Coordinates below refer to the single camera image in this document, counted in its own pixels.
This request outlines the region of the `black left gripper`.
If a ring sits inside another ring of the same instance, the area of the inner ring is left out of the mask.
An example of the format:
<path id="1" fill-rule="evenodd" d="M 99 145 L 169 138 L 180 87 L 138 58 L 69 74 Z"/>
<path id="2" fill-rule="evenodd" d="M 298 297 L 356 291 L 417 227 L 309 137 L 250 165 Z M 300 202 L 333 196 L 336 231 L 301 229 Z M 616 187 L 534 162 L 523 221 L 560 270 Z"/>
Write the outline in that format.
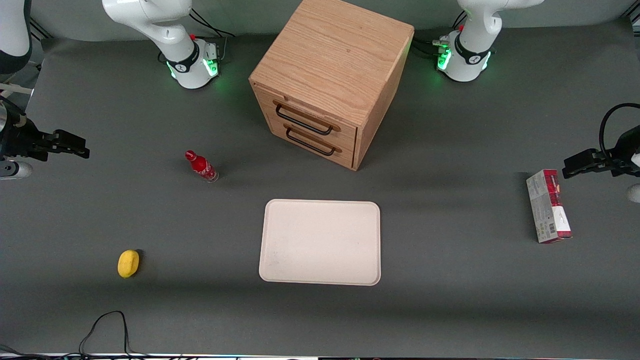
<path id="1" fill-rule="evenodd" d="M 640 146 L 640 126 L 622 133 L 615 146 L 608 150 L 613 166 L 610 170 L 612 177 L 627 174 L 633 177 L 640 177 L 639 165 L 633 161 L 633 156 L 639 155 Z M 565 179 L 571 179 L 579 174 L 603 173 L 607 171 L 607 166 L 603 163 L 607 161 L 605 153 L 601 150 L 588 148 L 577 153 L 577 161 L 564 160 L 562 175 Z"/>

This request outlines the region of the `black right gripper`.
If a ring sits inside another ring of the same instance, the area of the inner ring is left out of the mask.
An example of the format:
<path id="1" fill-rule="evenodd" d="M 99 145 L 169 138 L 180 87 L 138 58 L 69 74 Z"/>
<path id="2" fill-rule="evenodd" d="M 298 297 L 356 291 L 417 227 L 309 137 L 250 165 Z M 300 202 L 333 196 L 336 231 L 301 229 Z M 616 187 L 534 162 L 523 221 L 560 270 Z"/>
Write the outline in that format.
<path id="1" fill-rule="evenodd" d="M 84 146 L 86 139 L 83 137 L 62 129 L 54 130 L 52 134 L 40 131 L 29 118 L 18 114 L 7 114 L 1 130 L 2 158 L 24 157 L 46 162 L 49 153 L 55 153 L 89 159 L 90 150 Z"/>

